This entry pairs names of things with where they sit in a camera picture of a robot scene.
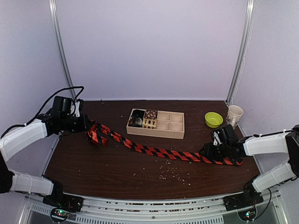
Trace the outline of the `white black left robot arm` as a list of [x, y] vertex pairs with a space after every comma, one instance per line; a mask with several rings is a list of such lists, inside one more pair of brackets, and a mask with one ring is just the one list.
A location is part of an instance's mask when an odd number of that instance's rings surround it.
[[17, 153], [36, 141], [70, 133], [84, 132], [90, 126], [86, 114], [81, 114], [84, 101], [56, 96], [52, 108], [38, 113], [32, 121], [15, 127], [0, 138], [0, 192], [9, 191], [42, 194], [57, 207], [67, 203], [67, 196], [55, 189], [54, 182], [34, 175], [17, 172], [7, 167], [7, 162]]

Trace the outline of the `red navy striped tie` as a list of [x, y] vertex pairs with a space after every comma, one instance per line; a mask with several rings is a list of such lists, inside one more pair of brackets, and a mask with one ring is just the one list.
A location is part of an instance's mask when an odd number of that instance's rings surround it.
[[86, 134], [88, 136], [88, 141], [94, 144], [98, 144], [106, 147], [108, 145], [108, 139], [102, 136], [102, 134], [104, 134], [131, 150], [135, 150], [142, 154], [157, 156], [157, 157], [171, 159], [171, 160], [203, 162], [207, 164], [230, 165], [230, 166], [240, 166], [244, 163], [244, 159], [233, 158], [231, 156], [225, 156], [224, 158], [221, 159], [214, 159], [212, 157], [205, 157], [197, 152], [181, 152], [181, 151], [166, 150], [162, 148], [145, 146], [142, 144], [132, 142], [131, 140], [120, 135], [119, 133], [112, 131], [107, 126], [97, 123], [96, 121], [93, 121], [93, 125], [86, 131]]

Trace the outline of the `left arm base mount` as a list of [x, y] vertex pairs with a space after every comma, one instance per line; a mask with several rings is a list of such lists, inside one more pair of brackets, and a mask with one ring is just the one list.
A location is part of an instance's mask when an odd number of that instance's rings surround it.
[[50, 195], [43, 196], [43, 203], [53, 206], [50, 211], [50, 218], [54, 223], [60, 224], [69, 217], [71, 213], [80, 212], [83, 205], [83, 198], [63, 192], [63, 185], [51, 178], [53, 190]]

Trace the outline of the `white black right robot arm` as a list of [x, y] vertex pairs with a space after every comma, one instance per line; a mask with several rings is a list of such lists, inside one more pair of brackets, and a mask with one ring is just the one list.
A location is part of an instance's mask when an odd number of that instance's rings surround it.
[[272, 170], [247, 182], [240, 194], [240, 203], [251, 205], [257, 194], [273, 186], [299, 177], [299, 126], [269, 134], [254, 134], [239, 139], [231, 124], [212, 132], [213, 141], [206, 143], [199, 154], [214, 162], [225, 160], [236, 164], [258, 154], [288, 154], [289, 159]]

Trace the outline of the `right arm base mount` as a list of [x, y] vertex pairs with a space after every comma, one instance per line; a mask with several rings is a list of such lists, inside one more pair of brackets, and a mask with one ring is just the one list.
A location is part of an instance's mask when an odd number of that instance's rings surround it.
[[232, 210], [238, 210], [243, 209], [249, 206], [252, 206], [249, 210], [243, 210], [238, 212], [238, 217], [248, 222], [254, 222], [259, 217], [261, 217], [264, 212], [268, 209], [271, 199], [272, 199], [272, 192], [270, 189], [268, 189], [270, 193], [269, 201], [264, 208], [262, 212], [258, 214], [256, 205], [263, 202], [263, 197], [261, 192], [257, 192], [253, 186], [254, 178], [249, 180], [244, 186], [243, 186], [243, 192], [231, 196], [225, 196], [223, 198], [224, 205], [226, 208], [226, 211], [232, 211]]

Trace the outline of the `wooden compartment box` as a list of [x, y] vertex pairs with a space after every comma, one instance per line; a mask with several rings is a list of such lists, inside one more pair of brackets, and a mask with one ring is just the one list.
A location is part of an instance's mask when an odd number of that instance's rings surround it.
[[132, 109], [126, 130], [128, 134], [183, 139], [185, 115], [181, 112]]

